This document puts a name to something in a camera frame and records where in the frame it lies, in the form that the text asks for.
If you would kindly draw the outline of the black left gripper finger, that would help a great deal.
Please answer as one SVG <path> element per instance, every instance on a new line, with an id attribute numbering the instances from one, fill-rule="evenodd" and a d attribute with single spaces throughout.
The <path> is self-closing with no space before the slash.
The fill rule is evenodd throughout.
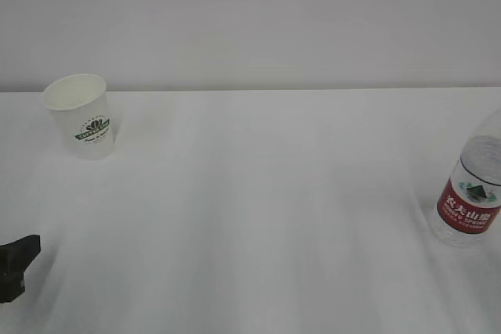
<path id="1" fill-rule="evenodd" d="M 0 303 L 11 303 L 25 292 L 24 273 L 41 252 L 40 235 L 1 245 Z"/>

